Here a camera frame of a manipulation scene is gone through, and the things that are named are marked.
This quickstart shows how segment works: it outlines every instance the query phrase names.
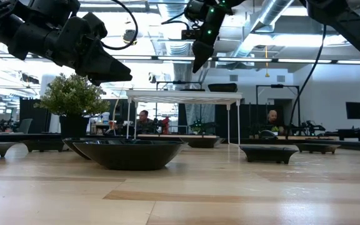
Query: chair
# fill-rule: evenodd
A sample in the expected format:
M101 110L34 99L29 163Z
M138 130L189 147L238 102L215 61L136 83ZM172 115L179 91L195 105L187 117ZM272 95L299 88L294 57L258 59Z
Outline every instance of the chair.
M33 119L23 119L16 133L23 133L23 134L29 133L31 121L33 121Z

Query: red object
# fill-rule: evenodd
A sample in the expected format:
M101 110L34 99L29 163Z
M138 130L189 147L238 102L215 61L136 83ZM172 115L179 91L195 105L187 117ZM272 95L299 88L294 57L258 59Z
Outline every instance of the red object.
M163 134L169 134L169 122L170 122L170 119L168 117L166 117L164 120L162 120L162 123L163 123L162 133Z

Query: wall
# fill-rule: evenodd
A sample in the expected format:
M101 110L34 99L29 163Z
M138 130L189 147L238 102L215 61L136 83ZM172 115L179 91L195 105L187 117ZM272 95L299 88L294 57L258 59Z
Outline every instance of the wall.
M270 77L265 77L266 70L256 71L255 69L235 69L229 71L227 69L209 69L205 81L204 88L208 88L208 84L217 83L233 83L229 79L229 75L238 75L238 82L234 82L238 86L238 92L242 93L245 103L256 103L255 86L257 84L277 84L277 75L285 75L286 82L282 84L293 85L293 74L288 73L287 69L269 69ZM259 103L266 104L273 101L271 99L293 99L295 95L287 88L271 89L269 87L260 87L258 90Z
M4 119L6 121L8 121L9 119L11 118L11 114L7 114L7 113L4 113L4 114L0 114L0 120ZM12 109L12 120L13 121L16 121L17 120L17 117L16 117L16 109L13 108Z
M311 65L294 73L301 85ZM360 102L360 66L318 65L301 96L301 118L322 124L328 131L360 128L360 120L348 120L345 102Z

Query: seated man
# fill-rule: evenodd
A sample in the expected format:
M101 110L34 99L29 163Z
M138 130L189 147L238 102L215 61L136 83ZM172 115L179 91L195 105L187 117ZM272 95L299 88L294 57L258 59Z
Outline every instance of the seated man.
M278 121L278 112L276 112L276 110L269 111L269 114L267 115L267 124L272 127L277 127L279 135L286 135L284 125Z
M140 112L139 115L139 119L137 121L137 126L143 126L143 125L147 125L147 124L152 124L153 120L152 119L148 119L148 111L147 110L142 110Z

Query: metal table leg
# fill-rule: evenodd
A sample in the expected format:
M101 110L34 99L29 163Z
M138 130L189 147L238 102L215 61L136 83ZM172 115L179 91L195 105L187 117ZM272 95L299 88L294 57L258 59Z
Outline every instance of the metal table leg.
M230 144L230 108L231 105L226 105L227 107L227 141Z
M126 133L126 139L129 139L129 126L130 126L130 105L131 105L131 97L127 99L127 103L129 104L129 107L127 109L127 133Z
M134 140L136 139L136 136L137 136L137 108L138 108L138 102L135 102L134 104L136 106L136 113L135 114L135 117L134 117Z
M238 120L238 145L241 143L240 135L240 100L237 100L237 120Z

